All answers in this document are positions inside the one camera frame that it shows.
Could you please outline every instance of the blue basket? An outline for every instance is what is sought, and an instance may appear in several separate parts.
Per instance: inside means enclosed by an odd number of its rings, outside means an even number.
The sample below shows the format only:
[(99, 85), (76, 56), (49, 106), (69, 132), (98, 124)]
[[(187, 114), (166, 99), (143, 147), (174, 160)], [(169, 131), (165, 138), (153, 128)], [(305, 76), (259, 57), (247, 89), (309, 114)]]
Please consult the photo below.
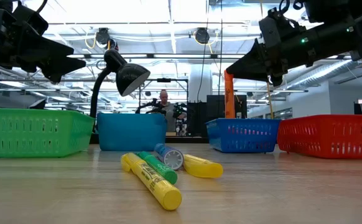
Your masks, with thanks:
[(167, 122), (161, 114), (99, 113), (97, 120), (102, 151), (153, 151), (164, 144)]
[(221, 152), (273, 152), (280, 120), (216, 119), (206, 123), (210, 146)]

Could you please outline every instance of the green basket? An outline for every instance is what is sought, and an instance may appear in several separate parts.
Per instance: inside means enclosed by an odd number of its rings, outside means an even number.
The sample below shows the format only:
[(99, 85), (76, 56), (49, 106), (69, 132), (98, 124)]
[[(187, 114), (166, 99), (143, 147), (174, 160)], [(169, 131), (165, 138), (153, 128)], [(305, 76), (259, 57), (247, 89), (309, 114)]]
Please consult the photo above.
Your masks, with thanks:
[(94, 122), (76, 111), (0, 108), (0, 157), (64, 157), (85, 150)]

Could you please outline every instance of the mesh basket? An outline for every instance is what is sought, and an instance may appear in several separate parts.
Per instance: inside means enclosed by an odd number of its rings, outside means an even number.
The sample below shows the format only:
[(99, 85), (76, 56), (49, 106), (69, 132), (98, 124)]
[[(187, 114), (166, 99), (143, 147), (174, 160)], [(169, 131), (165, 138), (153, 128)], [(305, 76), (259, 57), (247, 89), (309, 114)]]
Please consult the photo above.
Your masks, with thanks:
[(362, 159), (362, 115), (318, 115), (282, 121), (279, 149), (327, 159)]
[(0, 109), (0, 157), (63, 157), (82, 151), (94, 121), (75, 111)]
[(210, 146), (221, 152), (273, 152), (279, 121), (220, 118), (207, 122)]

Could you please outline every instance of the plastic basket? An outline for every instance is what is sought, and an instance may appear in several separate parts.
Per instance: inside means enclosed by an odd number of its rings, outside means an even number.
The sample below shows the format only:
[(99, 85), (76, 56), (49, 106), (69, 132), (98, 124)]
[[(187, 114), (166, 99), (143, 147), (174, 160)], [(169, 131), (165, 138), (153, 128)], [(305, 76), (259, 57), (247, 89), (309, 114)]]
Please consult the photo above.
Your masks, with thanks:
[(93, 123), (75, 111), (0, 109), (0, 157), (63, 157), (82, 151)]
[(279, 121), (219, 118), (207, 122), (210, 146), (221, 152), (273, 152)]
[(362, 115), (318, 115), (282, 121), (279, 148), (327, 159), (362, 159)]
[(98, 114), (103, 151), (153, 151), (165, 142), (166, 129), (162, 114)]

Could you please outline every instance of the yellow marker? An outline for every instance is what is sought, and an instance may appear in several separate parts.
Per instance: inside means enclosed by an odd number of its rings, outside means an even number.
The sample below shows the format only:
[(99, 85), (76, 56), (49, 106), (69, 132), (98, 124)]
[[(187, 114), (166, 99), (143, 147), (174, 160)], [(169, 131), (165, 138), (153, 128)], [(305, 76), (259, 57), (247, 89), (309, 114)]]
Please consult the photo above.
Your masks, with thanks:
[(183, 155), (183, 167), (195, 177), (219, 178), (224, 171), (221, 164), (187, 154)]
[(131, 169), (164, 209), (175, 210), (180, 206), (182, 201), (180, 190), (165, 180), (134, 153), (130, 152), (121, 157), (121, 167), (126, 172)]

